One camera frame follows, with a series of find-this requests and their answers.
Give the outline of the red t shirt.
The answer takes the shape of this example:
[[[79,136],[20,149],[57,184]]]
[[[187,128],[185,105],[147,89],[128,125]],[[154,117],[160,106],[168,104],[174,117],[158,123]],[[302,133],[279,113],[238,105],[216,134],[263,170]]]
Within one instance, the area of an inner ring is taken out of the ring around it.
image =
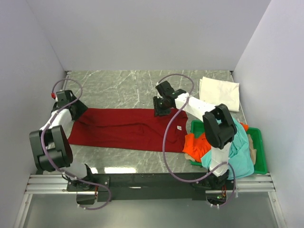
[[[182,152],[187,135],[187,114],[172,109],[169,115],[155,116],[153,109],[89,108],[74,122],[68,142],[73,145],[121,148],[141,151]]]

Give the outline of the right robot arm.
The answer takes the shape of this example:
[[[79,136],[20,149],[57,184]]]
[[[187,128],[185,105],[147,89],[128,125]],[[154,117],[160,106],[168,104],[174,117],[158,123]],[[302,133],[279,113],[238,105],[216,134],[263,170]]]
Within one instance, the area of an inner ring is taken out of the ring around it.
[[[236,125],[227,106],[203,102],[182,89],[174,90],[168,81],[158,82],[156,89],[160,95],[160,97],[155,96],[153,98],[154,114],[156,116],[168,115],[172,108],[178,110],[167,124],[162,140],[163,159],[169,174],[185,183],[208,180],[211,188],[220,189],[228,179],[229,172],[233,170],[228,162],[229,150],[237,133]],[[169,128],[181,111],[185,111],[203,122],[206,139],[211,145],[209,172],[194,180],[185,180],[176,176],[170,170],[165,156],[165,144]]]

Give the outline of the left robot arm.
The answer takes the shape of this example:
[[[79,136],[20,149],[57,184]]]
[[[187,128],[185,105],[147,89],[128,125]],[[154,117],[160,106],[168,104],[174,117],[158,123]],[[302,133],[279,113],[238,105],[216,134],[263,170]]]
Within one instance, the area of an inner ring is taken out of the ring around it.
[[[88,107],[71,90],[52,94],[55,99],[51,117],[39,130],[29,134],[35,166],[39,171],[59,170],[72,186],[89,191],[95,185],[94,175],[87,164],[73,159],[65,129],[78,120]]]

